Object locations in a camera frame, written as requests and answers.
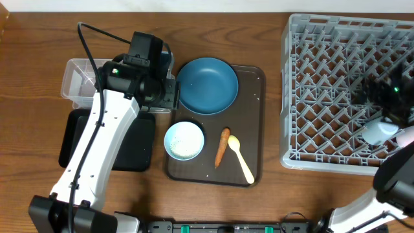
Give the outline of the dark blue plate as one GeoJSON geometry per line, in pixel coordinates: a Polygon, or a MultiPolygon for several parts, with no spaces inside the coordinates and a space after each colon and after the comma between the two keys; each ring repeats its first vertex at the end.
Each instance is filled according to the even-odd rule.
{"type": "Polygon", "coordinates": [[[179,71],[180,103],[191,112],[214,115],[229,108],[239,92],[235,70],[217,58],[198,58],[179,71]]]}

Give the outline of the light blue cup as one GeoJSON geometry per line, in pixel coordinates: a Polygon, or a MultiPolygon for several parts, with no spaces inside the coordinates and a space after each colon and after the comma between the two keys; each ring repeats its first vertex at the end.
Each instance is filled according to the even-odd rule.
{"type": "Polygon", "coordinates": [[[362,138],[370,145],[379,146],[389,140],[399,129],[395,124],[383,121],[382,117],[364,124],[362,138]]]}

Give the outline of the pink white cup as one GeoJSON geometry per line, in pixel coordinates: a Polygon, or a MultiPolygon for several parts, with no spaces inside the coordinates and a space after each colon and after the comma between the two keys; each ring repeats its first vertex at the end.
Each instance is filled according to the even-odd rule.
{"type": "Polygon", "coordinates": [[[414,141],[414,126],[405,128],[401,134],[396,137],[396,142],[400,148],[406,147],[414,141]]]}

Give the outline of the light blue bowl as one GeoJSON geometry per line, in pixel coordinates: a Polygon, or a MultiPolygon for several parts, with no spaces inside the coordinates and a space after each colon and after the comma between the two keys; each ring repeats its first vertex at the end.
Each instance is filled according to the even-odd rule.
{"type": "Polygon", "coordinates": [[[177,122],[164,135],[166,153],[178,161],[194,159],[204,147],[204,133],[192,122],[177,122]]]}

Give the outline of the cream plastic spoon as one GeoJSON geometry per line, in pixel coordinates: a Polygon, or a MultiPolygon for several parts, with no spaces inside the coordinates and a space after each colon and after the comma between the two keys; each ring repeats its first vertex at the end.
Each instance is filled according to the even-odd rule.
{"type": "Polygon", "coordinates": [[[242,171],[244,173],[245,179],[247,181],[248,184],[253,184],[255,182],[254,176],[252,174],[252,172],[250,171],[250,168],[248,167],[247,163],[245,162],[243,156],[241,155],[240,152],[240,141],[238,140],[237,137],[230,135],[229,139],[228,139],[228,145],[230,147],[231,150],[233,150],[235,152],[235,154],[237,155],[237,158],[239,160],[239,163],[241,165],[242,171]]]}

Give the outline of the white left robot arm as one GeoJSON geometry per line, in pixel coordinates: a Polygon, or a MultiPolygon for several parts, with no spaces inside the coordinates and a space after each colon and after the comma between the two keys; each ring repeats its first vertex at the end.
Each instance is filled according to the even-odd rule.
{"type": "Polygon", "coordinates": [[[95,74],[93,106],[77,147],[48,197],[35,195],[28,214],[38,232],[141,232],[130,214],[105,214],[107,183],[125,135],[141,107],[176,109],[179,83],[168,78],[169,45],[135,32],[129,50],[97,67],[82,33],[80,41],[95,74]]]}

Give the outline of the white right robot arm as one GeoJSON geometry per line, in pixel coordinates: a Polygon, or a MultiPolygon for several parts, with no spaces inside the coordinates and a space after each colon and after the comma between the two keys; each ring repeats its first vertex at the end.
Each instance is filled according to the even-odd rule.
{"type": "MultiPolygon", "coordinates": [[[[370,102],[382,109],[379,118],[365,123],[364,140],[378,146],[400,129],[413,127],[413,79],[404,76],[404,64],[396,65],[387,77],[374,81],[366,78],[356,95],[355,104],[370,102]]],[[[369,232],[396,220],[406,223],[413,217],[413,143],[399,149],[377,169],[373,187],[347,206],[331,210],[309,232],[369,232]]]]}

